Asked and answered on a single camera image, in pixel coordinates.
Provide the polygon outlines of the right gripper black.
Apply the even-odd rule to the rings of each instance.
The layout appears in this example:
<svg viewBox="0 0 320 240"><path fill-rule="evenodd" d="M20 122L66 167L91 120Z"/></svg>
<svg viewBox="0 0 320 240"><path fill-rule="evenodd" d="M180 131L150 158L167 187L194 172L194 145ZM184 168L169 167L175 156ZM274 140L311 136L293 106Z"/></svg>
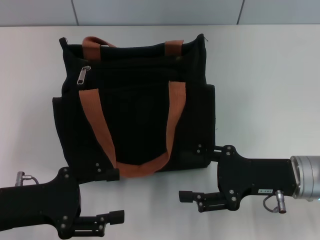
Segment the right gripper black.
<svg viewBox="0 0 320 240"><path fill-rule="evenodd" d="M297 181L289 159L245 158L232 145L199 144L196 152L205 160L218 160L220 192L179 191L179 201L195 202L200 213L236 211L247 196L272 196L276 191L282 191L284 196L291 197L296 190Z"/></svg>

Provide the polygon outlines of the black bag with orange handles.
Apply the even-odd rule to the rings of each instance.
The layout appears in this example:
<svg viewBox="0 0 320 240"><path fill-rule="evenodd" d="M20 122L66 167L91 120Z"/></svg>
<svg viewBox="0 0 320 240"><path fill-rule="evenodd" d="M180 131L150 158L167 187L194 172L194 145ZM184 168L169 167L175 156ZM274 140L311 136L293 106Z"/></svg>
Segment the black bag with orange handles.
<svg viewBox="0 0 320 240"><path fill-rule="evenodd" d="M206 168L198 145L215 145L215 87L206 81L205 37L118 48L89 36L59 40L66 79L52 100L65 160L119 169L123 178ZM82 67L91 66L83 85Z"/></svg>

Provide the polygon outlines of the silver zipper pull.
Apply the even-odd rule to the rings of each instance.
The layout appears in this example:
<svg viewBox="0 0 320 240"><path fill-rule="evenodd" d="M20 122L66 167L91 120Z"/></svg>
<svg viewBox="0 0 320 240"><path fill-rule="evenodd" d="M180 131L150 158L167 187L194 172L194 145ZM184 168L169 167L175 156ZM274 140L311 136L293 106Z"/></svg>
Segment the silver zipper pull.
<svg viewBox="0 0 320 240"><path fill-rule="evenodd" d="M84 84L85 78L86 78L86 74L90 70L91 70L91 66L89 66L89 65L83 66L81 68L79 76L78 76L78 79L77 79L77 82L76 82L77 85L83 85Z"/></svg>

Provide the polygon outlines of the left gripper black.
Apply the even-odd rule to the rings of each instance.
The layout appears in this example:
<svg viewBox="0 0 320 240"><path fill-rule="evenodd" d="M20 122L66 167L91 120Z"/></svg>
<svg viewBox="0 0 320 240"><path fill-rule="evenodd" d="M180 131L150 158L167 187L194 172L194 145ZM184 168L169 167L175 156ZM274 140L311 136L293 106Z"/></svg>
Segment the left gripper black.
<svg viewBox="0 0 320 240"><path fill-rule="evenodd" d="M80 216L80 211L80 188L69 167L47 183L0 188L0 231L45 224L66 240L103 237L107 224L125 221L124 210L96 216Z"/></svg>

